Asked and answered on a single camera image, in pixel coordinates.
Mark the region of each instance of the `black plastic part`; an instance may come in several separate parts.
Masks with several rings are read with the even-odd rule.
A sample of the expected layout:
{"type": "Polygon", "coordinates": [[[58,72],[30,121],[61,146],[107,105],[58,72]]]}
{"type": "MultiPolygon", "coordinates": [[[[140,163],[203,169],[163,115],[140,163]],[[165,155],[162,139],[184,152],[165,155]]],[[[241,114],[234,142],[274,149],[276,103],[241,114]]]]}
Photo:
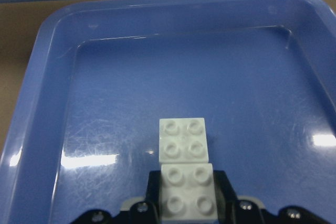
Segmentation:
{"type": "Polygon", "coordinates": [[[236,200],[234,202],[232,222],[234,224],[265,224],[257,204],[248,200],[236,200]]]}
{"type": "Polygon", "coordinates": [[[298,206],[288,206],[282,208],[279,211],[279,219],[281,223],[288,224],[330,224],[321,217],[298,206]]]}
{"type": "Polygon", "coordinates": [[[89,210],[79,216],[76,220],[74,220],[71,224],[111,224],[112,216],[109,212],[94,209],[89,210]]]}
{"type": "Polygon", "coordinates": [[[150,201],[135,203],[130,209],[131,224],[159,224],[156,207],[150,201]]]}
{"type": "MultiPolygon", "coordinates": [[[[249,200],[238,200],[224,171],[213,172],[220,224],[329,224],[308,210],[289,206],[273,215],[249,200]]],[[[149,173],[145,200],[112,217],[107,211],[94,209],[85,212],[71,224],[160,224],[161,171],[149,173]]]]}
{"type": "Polygon", "coordinates": [[[232,203],[236,201],[237,195],[228,180],[226,173],[222,170],[214,170],[215,195],[217,204],[218,221],[221,224],[232,221],[232,203]]]}
{"type": "Polygon", "coordinates": [[[149,172],[147,190],[145,200],[150,201],[156,207],[156,212],[160,216],[160,187],[161,187],[161,171],[154,170],[149,172]]]}

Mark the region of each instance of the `screw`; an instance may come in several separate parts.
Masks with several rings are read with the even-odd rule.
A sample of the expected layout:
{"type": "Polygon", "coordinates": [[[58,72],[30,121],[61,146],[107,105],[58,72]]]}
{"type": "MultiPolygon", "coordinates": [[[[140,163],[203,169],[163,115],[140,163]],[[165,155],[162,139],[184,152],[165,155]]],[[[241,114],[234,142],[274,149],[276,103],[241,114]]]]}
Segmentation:
{"type": "Polygon", "coordinates": [[[294,208],[287,209],[287,216],[291,219],[300,219],[301,218],[300,212],[298,210],[294,209],[294,208]]]}
{"type": "Polygon", "coordinates": [[[147,210],[148,210],[147,203],[146,202],[138,203],[137,210],[138,210],[138,212],[147,212],[147,210]]]}
{"type": "Polygon", "coordinates": [[[249,201],[242,200],[239,203],[239,206],[244,209],[244,210],[251,210],[252,209],[252,204],[249,201]]]}
{"type": "Polygon", "coordinates": [[[96,223],[96,222],[101,222],[104,219],[104,215],[102,212],[95,212],[92,215],[92,222],[96,223]]]}

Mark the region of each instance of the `blue plastic tray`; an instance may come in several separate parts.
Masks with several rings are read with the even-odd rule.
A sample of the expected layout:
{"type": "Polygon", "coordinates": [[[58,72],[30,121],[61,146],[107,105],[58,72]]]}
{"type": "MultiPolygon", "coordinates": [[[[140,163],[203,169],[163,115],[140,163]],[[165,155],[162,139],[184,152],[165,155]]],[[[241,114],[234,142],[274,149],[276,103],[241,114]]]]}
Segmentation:
{"type": "Polygon", "coordinates": [[[113,215],[159,169],[159,119],[276,213],[336,213],[336,17],[320,0],[80,3],[41,26],[0,166],[0,223],[113,215]]]}

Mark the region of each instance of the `lego stud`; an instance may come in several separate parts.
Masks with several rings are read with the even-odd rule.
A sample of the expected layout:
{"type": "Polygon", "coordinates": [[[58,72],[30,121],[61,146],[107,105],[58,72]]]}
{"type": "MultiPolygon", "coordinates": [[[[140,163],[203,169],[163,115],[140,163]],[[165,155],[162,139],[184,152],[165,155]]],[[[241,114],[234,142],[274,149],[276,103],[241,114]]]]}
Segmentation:
{"type": "Polygon", "coordinates": [[[203,215],[210,215],[214,210],[214,203],[208,196],[202,195],[197,198],[196,207],[203,215]]]}
{"type": "Polygon", "coordinates": [[[168,142],[163,147],[163,152],[168,157],[178,157],[180,155],[180,149],[178,148],[177,144],[174,142],[168,142]]]}
{"type": "Polygon", "coordinates": [[[168,135],[177,135],[180,131],[178,125],[173,120],[167,121],[163,126],[163,130],[168,135]]]}
{"type": "Polygon", "coordinates": [[[204,154],[204,146],[199,141],[193,141],[189,145],[188,151],[194,157],[202,157],[204,154]]]}
{"type": "Polygon", "coordinates": [[[211,175],[209,171],[205,169],[204,167],[196,168],[194,170],[193,176],[194,176],[195,181],[202,186],[206,186],[210,182],[211,175]]]}
{"type": "Polygon", "coordinates": [[[172,196],[167,201],[167,209],[172,215],[182,215],[185,212],[185,203],[179,196],[172,196]]]}
{"type": "Polygon", "coordinates": [[[167,172],[168,181],[175,186],[180,186],[183,183],[183,174],[177,168],[170,168],[167,172]]]}
{"type": "Polygon", "coordinates": [[[203,132],[203,126],[198,120],[192,120],[187,126],[187,131],[193,135],[200,135],[203,132]]]}

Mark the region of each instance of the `white lego brick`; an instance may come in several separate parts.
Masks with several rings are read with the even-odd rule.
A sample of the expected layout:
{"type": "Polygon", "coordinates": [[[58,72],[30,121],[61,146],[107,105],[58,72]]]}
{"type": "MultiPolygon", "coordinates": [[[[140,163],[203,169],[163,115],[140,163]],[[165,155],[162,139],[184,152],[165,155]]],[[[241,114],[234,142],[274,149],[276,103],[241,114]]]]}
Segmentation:
{"type": "Polygon", "coordinates": [[[212,164],[163,164],[161,178],[163,224],[218,219],[212,164]]]}
{"type": "Polygon", "coordinates": [[[159,162],[208,163],[204,118],[160,119],[159,162]]]}

